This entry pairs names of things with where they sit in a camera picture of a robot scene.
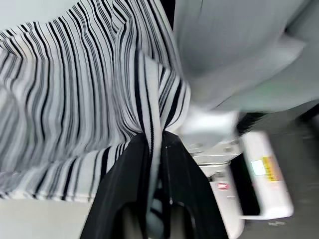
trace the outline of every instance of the gray floor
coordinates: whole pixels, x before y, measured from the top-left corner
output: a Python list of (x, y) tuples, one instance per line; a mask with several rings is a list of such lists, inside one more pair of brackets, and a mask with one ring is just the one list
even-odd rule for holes
[[(240, 239), (319, 238), (319, 140), (295, 116), (284, 112), (256, 125), (269, 134), (295, 212), (285, 219), (247, 221)], [(276, 221), (284, 225), (269, 224)]]

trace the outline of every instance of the gray fabric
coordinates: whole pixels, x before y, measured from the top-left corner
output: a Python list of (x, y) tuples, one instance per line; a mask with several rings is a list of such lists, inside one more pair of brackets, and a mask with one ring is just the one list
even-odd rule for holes
[(237, 93), (221, 109), (282, 111), (319, 98), (319, 1), (314, 0), (291, 23), (288, 32), (307, 43), (285, 70), (255, 88)]
[(319, 48), (302, 52), (303, 41), (283, 34), (307, 2), (177, 0), (174, 32), (193, 104), (277, 111), (318, 97)]

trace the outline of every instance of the yellow label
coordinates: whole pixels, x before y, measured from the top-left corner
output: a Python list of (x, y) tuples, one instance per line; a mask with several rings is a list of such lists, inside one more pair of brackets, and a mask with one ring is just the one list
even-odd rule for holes
[(277, 181), (278, 179), (274, 172), (271, 157), (263, 157), (263, 163), (264, 163), (267, 179), (271, 182)]

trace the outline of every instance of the black stripe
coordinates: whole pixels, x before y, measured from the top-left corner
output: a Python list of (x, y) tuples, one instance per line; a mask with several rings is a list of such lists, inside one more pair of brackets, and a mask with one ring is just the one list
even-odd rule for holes
[(104, 176), (106, 174), (106, 167), (107, 167), (107, 164), (108, 164), (109, 152), (110, 152), (110, 147), (105, 149), (105, 151), (103, 153), (103, 156), (102, 156), (100, 182), (102, 181), (102, 179), (104, 178)]

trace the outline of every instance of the striped fabric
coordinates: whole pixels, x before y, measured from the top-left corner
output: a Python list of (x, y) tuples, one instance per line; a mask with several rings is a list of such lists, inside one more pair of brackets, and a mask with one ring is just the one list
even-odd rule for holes
[(0, 32), (0, 197), (91, 202), (141, 132), (154, 192), (161, 132), (189, 104), (181, 76), (159, 0), (83, 0)]

